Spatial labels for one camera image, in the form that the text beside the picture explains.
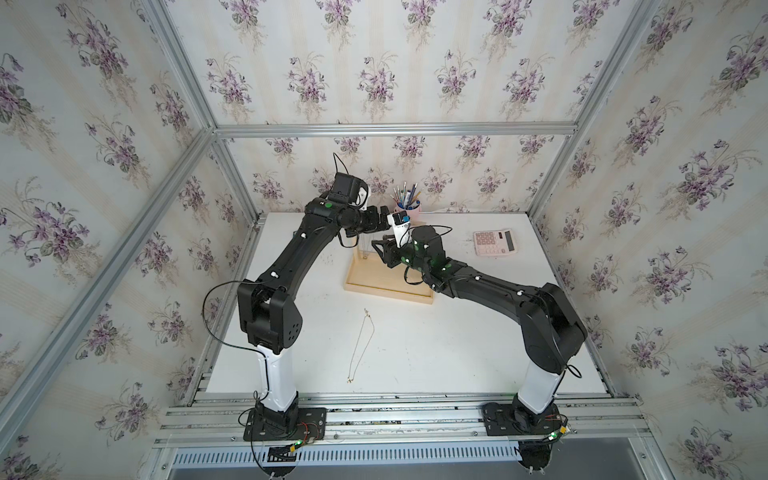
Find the wooden jewelry display stand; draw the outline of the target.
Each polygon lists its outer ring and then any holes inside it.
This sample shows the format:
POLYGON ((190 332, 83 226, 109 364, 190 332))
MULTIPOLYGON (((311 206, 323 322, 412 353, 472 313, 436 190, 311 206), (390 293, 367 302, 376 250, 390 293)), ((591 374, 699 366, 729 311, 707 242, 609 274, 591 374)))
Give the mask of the wooden jewelry display stand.
POLYGON ((410 285, 420 276, 409 271, 406 277, 405 267, 398 265, 388 268, 371 247, 371 241, 381 239, 383 235, 363 234, 353 250, 352 261, 348 268, 344 289, 350 292, 367 294, 394 300, 432 305, 434 293, 424 284, 410 285))

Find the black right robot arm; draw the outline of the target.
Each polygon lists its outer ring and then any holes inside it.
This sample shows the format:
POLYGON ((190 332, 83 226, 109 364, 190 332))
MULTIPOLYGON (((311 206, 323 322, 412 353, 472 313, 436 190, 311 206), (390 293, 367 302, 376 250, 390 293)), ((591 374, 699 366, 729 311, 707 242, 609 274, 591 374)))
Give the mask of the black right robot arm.
POLYGON ((511 433, 551 444, 567 433, 568 420, 555 394, 588 332, 559 286, 513 283, 453 259, 431 225, 410 228, 401 237, 385 235, 371 246, 387 267, 415 270, 432 291, 482 305, 519 325, 529 365, 510 404, 483 407, 489 436, 511 433))

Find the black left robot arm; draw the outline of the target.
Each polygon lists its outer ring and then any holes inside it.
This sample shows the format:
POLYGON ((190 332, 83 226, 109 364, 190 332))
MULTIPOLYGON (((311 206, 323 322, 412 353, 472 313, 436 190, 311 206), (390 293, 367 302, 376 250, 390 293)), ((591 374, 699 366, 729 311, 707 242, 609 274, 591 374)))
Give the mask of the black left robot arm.
POLYGON ((249 414, 248 437, 253 440, 295 434, 299 401, 290 348, 303 327, 296 296, 315 260, 333 239, 386 228, 384 215, 368 205, 368 198, 364 180, 337 173, 330 189, 305 206, 298 229, 277 259, 256 280, 244 280, 238 286, 240 329, 263 361, 263 390, 249 414))

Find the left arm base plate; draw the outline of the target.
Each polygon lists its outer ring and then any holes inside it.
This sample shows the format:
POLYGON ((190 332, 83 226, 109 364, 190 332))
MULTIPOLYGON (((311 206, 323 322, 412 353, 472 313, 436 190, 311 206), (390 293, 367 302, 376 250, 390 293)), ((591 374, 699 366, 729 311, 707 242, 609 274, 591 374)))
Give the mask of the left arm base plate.
POLYGON ((244 427, 242 438, 246 442, 322 440, 327 413, 325 408, 291 407, 277 412, 257 405, 239 419, 244 427))

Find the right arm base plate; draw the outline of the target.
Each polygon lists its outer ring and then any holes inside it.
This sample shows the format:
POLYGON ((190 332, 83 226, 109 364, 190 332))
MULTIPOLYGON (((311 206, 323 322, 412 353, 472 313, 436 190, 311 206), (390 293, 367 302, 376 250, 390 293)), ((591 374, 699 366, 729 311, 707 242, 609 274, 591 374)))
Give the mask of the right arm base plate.
POLYGON ((490 402, 482 406, 481 413, 488 436, 539 436, 555 441, 568 432, 568 419, 554 402, 541 413, 529 410, 518 399, 507 404, 490 402))

